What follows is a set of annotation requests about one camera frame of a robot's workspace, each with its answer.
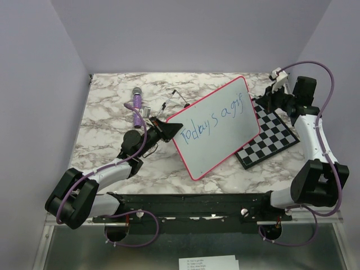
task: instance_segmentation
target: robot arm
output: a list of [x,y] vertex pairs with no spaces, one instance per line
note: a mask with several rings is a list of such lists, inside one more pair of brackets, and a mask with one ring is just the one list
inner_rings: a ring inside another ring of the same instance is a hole
[[336,168],[341,188],[349,176],[347,166],[340,165],[332,154],[322,128],[322,119],[316,119],[320,113],[319,108],[312,106],[316,80],[300,76],[297,79],[293,94],[285,94],[283,87],[287,74],[276,69],[270,79],[275,83],[265,90],[265,95],[256,100],[256,103],[268,111],[280,108],[290,117],[292,125],[300,136],[306,164],[291,183],[291,187],[271,194],[271,205],[275,208],[285,209],[294,205],[309,204],[314,206],[334,206],[338,200],[338,188],[335,177],[328,160],[325,158],[319,138],[318,128],[322,142],[327,150],[331,162]]
[[183,126],[177,123],[164,123],[156,117],[150,118],[150,121],[152,127],[147,130],[146,143],[136,157],[119,164],[134,155],[144,141],[144,135],[130,130],[124,135],[120,154],[112,162],[86,172],[80,172],[75,168],[68,169],[48,198],[45,204],[46,211],[56,216],[71,187],[89,172],[94,172],[78,185],[77,193],[73,192],[68,197],[61,209],[60,219],[70,228],[76,229],[88,217],[114,214],[119,207],[119,201],[109,194],[97,195],[98,191],[137,174],[143,164],[139,157],[153,148],[159,140],[169,142]]

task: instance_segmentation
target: screw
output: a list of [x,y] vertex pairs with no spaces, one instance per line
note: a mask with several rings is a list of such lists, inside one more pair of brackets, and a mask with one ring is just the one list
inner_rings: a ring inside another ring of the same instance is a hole
[[285,211],[285,215],[292,215],[293,211],[291,211],[291,209],[287,209]]
[[242,208],[240,212],[244,217],[247,217],[249,215],[249,211],[246,208]]

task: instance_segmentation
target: pink whiteboard frame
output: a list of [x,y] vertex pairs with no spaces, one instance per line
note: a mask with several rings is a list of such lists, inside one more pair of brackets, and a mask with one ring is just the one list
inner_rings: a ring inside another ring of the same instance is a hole
[[[207,94],[205,97],[202,97],[201,99],[199,99],[198,101],[194,102],[194,103],[191,104],[190,106],[187,106],[186,108],[182,109],[181,111],[177,112],[176,114],[170,116],[169,118],[167,118],[166,122],[168,122],[171,118],[173,118],[173,117],[175,117],[176,115],[182,113],[183,111],[187,110],[187,109],[190,108],[191,106],[199,103],[199,102],[202,101],[203,99],[211,96],[213,93],[218,92],[220,89],[224,88],[225,86],[231,84],[232,82],[234,82],[234,81],[236,81],[236,80],[238,80],[238,79],[240,79],[240,78],[242,78],[242,79],[244,80],[245,85],[246,85],[247,92],[249,92],[248,84],[246,83],[246,80],[245,80],[244,76],[239,76],[239,77],[235,78],[234,80],[231,80],[231,81],[228,82],[227,84],[224,84],[223,86],[221,86],[220,88],[216,89],[215,91],[212,91],[210,94]],[[252,105],[253,110],[254,110],[254,115],[255,115],[255,118],[256,118],[256,122],[258,122],[258,118],[257,118],[256,112],[255,112],[255,108],[254,108],[254,105],[253,105],[252,102],[251,102],[251,105]],[[259,136],[259,134],[260,134],[260,125],[259,125],[259,122],[258,122],[258,127],[259,127],[259,132],[258,132],[258,134],[257,134],[255,137]],[[185,159],[183,158],[183,156],[182,156],[182,154],[181,154],[181,152],[180,152],[180,149],[179,149],[178,145],[176,144],[175,139],[173,139],[173,142],[174,142],[174,144],[175,144],[176,149],[178,150],[178,152],[179,152],[179,154],[180,154],[180,157],[181,157],[182,161],[184,162],[184,165],[185,165],[187,171],[189,172],[189,175],[190,175],[191,179],[194,180],[194,181],[198,181],[198,180],[202,179],[202,177],[204,177],[204,175],[206,175],[206,173],[208,173],[209,171],[213,170],[213,169],[214,169],[216,166],[218,166],[220,163],[223,163],[223,162],[224,162],[225,160],[227,160],[230,156],[232,156],[233,154],[235,154],[236,152],[238,152],[239,149],[241,149],[244,145],[247,144],[247,143],[243,144],[240,148],[236,149],[232,154],[228,155],[225,159],[223,159],[223,160],[220,161],[218,164],[216,164],[215,166],[213,166],[211,169],[209,169],[207,172],[205,172],[205,173],[204,173],[203,175],[201,175],[199,178],[194,179],[194,177],[191,175],[191,172],[189,171],[189,168],[187,167],[187,164],[186,164],[186,162],[185,162]]]

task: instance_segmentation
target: white zip tie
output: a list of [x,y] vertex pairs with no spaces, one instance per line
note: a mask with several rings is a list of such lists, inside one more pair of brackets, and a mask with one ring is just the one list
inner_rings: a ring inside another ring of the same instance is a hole
[[250,95],[250,97],[259,98],[259,96],[255,95],[253,93],[248,92],[248,94]]
[[327,151],[325,151],[324,153],[322,153],[322,156],[328,155],[328,154],[330,154],[330,153],[331,153],[331,151],[330,151],[330,150],[327,150]]

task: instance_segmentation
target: cable clip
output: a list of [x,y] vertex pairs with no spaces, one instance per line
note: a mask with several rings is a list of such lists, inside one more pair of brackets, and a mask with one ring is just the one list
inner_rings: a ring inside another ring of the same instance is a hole
[[327,150],[327,151],[325,151],[324,153],[322,153],[322,156],[328,155],[328,154],[330,154],[330,153],[331,153],[331,151],[330,151],[330,150]]

